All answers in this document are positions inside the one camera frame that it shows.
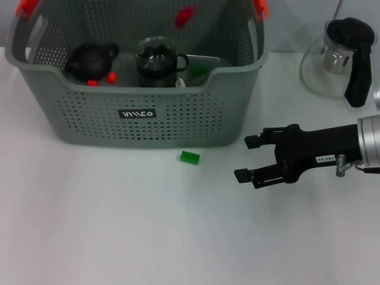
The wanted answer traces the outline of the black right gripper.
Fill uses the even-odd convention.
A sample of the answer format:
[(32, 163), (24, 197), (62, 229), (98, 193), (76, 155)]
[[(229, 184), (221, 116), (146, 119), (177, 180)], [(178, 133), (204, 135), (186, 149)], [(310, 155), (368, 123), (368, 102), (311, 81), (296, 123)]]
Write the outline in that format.
[(317, 131), (303, 131), (299, 125), (264, 128), (260, 135), (247, 136), (244, 141), (248, 149), (275, 146), (277, 164), (234, 171), (239, 183), (252, 183), (255, 189), (295, 183), (309, 169), (336, 166), (338, 156), (344, 156), (347, 163), (362, 159), (356, 124)]

